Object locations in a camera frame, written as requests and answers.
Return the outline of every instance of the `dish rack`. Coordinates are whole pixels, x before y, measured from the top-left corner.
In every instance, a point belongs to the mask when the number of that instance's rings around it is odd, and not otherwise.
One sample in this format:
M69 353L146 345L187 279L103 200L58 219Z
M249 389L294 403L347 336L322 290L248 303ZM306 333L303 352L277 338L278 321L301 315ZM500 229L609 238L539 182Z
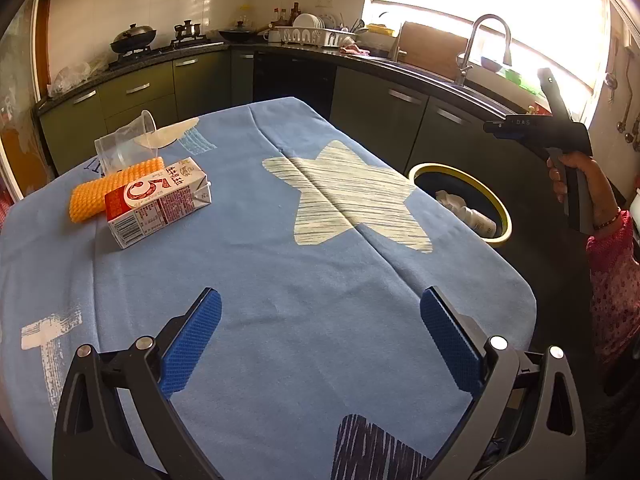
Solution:
M330 28L275 27L284 43L315 45L319 48L332 46L338 48L345 38L356 40L357 34L331 30Z

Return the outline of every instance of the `gas stove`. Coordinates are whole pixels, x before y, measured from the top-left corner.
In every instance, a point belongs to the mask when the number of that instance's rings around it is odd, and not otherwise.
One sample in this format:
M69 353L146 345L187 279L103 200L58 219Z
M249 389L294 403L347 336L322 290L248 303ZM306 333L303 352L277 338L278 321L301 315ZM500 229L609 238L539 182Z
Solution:
M118 59L109 63L109 70L116 70L124 66L139 62L141 59L149 59L167 52L174 50L182 50L184 48L193 48L195 46L205 46L211 43L215 43L206 36L191 36L183 40L172 40L167 46L161 46L159 48L151 48L146 46L145 48L127 52L126 54L118 54Z

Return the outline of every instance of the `black countertop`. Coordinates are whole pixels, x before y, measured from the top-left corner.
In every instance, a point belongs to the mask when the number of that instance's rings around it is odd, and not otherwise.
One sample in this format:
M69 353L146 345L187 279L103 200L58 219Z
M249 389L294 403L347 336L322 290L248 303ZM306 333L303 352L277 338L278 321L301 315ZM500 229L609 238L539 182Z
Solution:
M68 99L82 94L101 83L105 83L130 72L135 72L141 68L164 63L181 57L193 56L194 54L205 54L207 52L218 52L220 50L251 50L256 52L269 52L284 56L305 57L308 59L334 63L337 66L369 73L370 75L405 86L406 88L411 88L417 92L441 99L485 121L494 120L496 117L501 118L514 112L523 113L523 110L515 105L506 107L503 104L492 100L484 95L484 91L481 93L468 87L460 88L441 76L402 63L393 64L388 60L341 54L335 48L318 48L299 44L229 44L221 42L174 50L164 54L158 54L157 56L145 57L139 62L132 63L122 68L101 72L60 97L46 97L42 99L36 104L36 114L40 116Z

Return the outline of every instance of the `blue tablecloth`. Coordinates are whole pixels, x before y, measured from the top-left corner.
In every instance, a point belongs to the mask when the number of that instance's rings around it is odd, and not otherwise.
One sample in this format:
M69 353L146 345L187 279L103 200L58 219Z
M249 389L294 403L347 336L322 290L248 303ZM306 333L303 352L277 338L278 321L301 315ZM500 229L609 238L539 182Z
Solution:
M535 300L517 272L304 103L203 116L159 154L192 156L212 204L121 250L104 215L68 218L71 190L99 176L89 161L12 207L2 229L2 380L46 475L75 349L155 335L205 286L222 295L222 320L172 402L227 480L327 480L351 413L433 456L470 396L420 320L428 286L488 335L528 345Z

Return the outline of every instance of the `window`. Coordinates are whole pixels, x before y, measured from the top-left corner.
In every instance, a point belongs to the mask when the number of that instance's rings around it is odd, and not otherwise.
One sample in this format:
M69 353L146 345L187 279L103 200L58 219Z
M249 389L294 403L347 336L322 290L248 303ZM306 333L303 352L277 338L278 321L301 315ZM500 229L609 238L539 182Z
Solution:
M478 16L497 14L513 35L514 70L537 85L538 68L550 66L576 118L594 95L609 51L608 0L366 0L364 15L370 22L384 11L395 18L390 25L396 27L409 20L466 38ZM471 58L502 61L502 25L493 20L484 25L494 33L478 31Z

